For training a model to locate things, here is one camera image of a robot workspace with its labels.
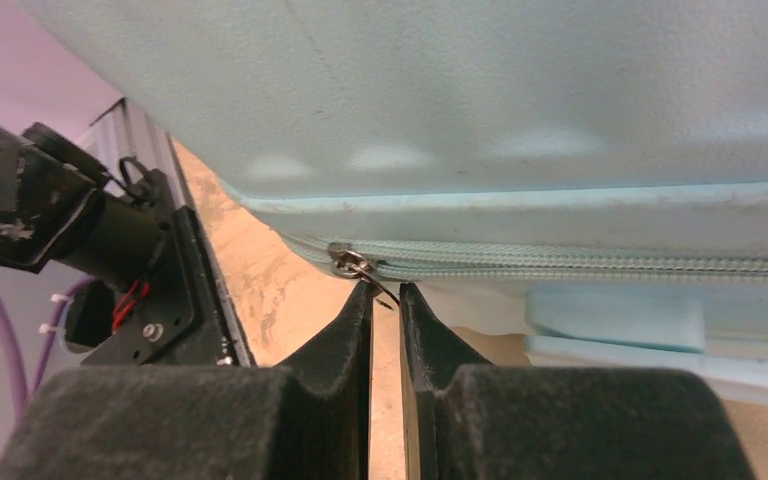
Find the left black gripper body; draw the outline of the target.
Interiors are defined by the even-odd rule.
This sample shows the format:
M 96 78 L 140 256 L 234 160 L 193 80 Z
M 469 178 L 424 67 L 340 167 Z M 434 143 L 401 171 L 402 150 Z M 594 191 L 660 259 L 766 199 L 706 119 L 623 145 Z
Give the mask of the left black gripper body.
M 98 159 L 47 125 L 20 135 L 0 126 L 0 266 L 39 272 L 73 242 L 108 180 Z

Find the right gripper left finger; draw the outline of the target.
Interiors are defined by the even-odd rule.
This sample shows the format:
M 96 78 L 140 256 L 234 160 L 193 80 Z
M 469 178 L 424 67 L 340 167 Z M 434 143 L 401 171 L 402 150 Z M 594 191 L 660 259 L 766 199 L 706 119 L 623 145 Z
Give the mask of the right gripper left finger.
M 0 479 L 364 479 L 373 288 L 279 364 L 91 366 L 32 400 Z

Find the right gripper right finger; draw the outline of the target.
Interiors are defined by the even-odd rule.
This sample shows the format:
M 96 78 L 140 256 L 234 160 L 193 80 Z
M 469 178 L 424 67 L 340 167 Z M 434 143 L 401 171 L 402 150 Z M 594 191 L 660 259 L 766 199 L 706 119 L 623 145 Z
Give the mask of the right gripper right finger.
M 681 370 L 513 367 L 400 288 L 411 479 L 750 479 L 708 385 Z

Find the light blue suitcase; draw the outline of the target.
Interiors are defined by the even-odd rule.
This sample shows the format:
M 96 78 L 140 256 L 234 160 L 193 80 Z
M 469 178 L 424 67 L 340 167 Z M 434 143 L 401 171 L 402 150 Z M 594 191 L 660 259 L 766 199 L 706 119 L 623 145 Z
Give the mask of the light blue suitcase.
M 27 1 L 299 257 L 768 405 L 768 1 Z

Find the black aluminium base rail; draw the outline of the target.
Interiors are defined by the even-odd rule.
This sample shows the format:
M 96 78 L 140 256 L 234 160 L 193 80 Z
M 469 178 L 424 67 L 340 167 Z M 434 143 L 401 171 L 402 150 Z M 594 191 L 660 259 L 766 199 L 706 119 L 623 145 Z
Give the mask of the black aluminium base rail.
M 108 131 L 98 139 L 120 154 L 122 171 L 140 171 L 158 243 L 134 288 L 94 281 L 74 294 L 62 315 L 63 346 L 85 365 L 255 366 L 168 134 L 128 100 L 96 128 Z

